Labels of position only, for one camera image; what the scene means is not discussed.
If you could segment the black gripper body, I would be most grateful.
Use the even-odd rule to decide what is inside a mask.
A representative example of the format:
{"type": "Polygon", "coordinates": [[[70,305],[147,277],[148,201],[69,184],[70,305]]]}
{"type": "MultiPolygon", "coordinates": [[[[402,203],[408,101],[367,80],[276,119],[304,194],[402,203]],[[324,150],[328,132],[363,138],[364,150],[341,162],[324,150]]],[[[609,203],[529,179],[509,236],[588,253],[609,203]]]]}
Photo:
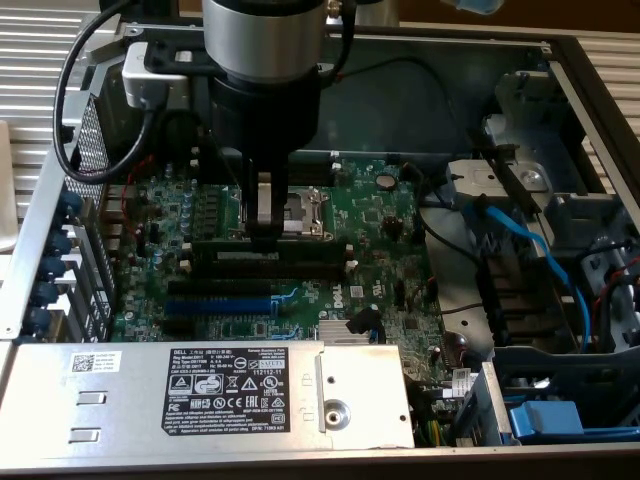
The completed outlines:
{"type": "Polygon", "coordinates": [[[210,129],[261,172],[283,174],[290,155],[318,128],[321,76],[316,68],[284,83],[261,84],[231,75],[207,79],[210,129]]]}

